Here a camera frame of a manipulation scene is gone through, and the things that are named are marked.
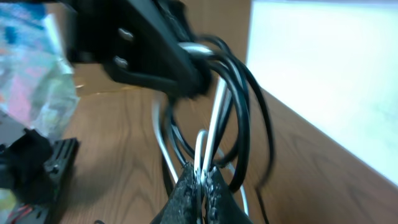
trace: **wooden table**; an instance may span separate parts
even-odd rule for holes
[[[139,89],[81,99],[66,133],[76,136],[81,148],[60,223],[149,223],[164,206],[161,153],[151,120],[153,94]],[[262,190],[271,223],[398,223],[395,186],[264,94],[277,145],[276,167]],[[179,104],[178,122],[191,145],[198,130],[208,128],[211,105],[212,97]],[[266,166],[267,139],[254,99],[252,108],[244,186],[250,217],[262,223],[253,187]],[[231,121],[221,148],[229,149],[235,136],[236,122]]]

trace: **cable bundle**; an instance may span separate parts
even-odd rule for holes
[[[271,119],[267,109],[266,101],[252,73],[248,70],[245,64],[240,62],[231,53],[229,47],[226,45],[224,41],[222,41],[218,37],[214,37],[211,35],[200,36],[197,38],[197,41],[209,42],[211,44],[215,44],[220,48],[220,51],[215,52],[212,56],[209,56],[207,58],[207,61],[210,69],[218,73],[220,77],[225,80],[228,90],[230,92],[230,97],[229,98],[228,96],[226,97],[224,110],[222,111],[221,119],[218,122],[218,126],[216,127],[216,137],[213,146],[211,165],[217,166],[219,168],[224,168],[235,159],[238,160],[236,171],[233,175],[231,183],[229,184],[229,189],[232,193],[238,191],[240,186],[243,184],[249,162],[250,98],[246,82],[248,82],[250,87],[253,89],[253,92],[259,103],[267,132],[268,145],[269,145],[269,163],[261,180],[256,185],[256,193],[261,206],[262,216],[264,218],[264,221],[266,223],[269,223],[264,208],[264,202],[262,201],[261,192],[260,192],[261,187],[264,186],[269,179],[275,158],[274,135],[272,132]],[[185,140],[182,133],[180,132],[180,129],[178,128],[177,123],[175,122],[173,115],[173,106],[175,102],[176,99],[169,98],[169,105],[164,113],[164,122],[162,122],[163,124],[162,130],[163,133],[167,135],[171,143],[171,146],[173,147],[174,152],[176,153],[176,156],[180,161],[181,165],[184,166],[187,161],[184,158],[181,149],[178,147],[177,141],[183,147],[183,150],[187,153],[187,155],[189,155],[192,159],[195,157],[195,150]],[[229,116],[231,114],[232,104],[236,108],[236,114],[238,119],[238,136],[236,138],[236,141],[232,149],[228,153],[226,153],[223,158],[214,159],[217,149],[220,145],[221,139],[224,135]],[[173,185],[170,179],[169,172],[167,170],[167,164],[165,158],[163,158],[162,160],[162,167],[163,167],[165,187],[168,194],[170,195],[173,189]]]

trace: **black base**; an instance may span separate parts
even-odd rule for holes
[[[75,138],[55,143],[52,157],[44,163],[45,172],[55,185],[54,200],[52,203],[29,205],[33,210],[26,216],[19,218],[15,224],[51,223],[68,173],[75,161],[78,148],[79,142]],[[23,202],[17,203],[12,212],[17,213],[23,206],[26,206]],[[14,218],[15,216],[11,216],[6,223],[12,223]]]

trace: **wooden surface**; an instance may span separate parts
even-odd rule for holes
[[[97,219],[106,224],[149,223],[164,206],[167,196],[152,131],[152,96],[150,90],[133,90],[81,99],[66,133],[78,137],[81,148],[60,223],[89,224]],[[271,223],[398,223],[395,186],[266,96],[277,145],[275,172],[262,190]],[[211,98],[179,105],[178,122],[192,145],[198,130],[208,127],[210,111]],[[250,217],[262,223],[253,187],[266,166],[267,139],[259,110],[254,109],[251,118],[244,186]],[[235,135],[233,121],[221,147],[229,149]]]

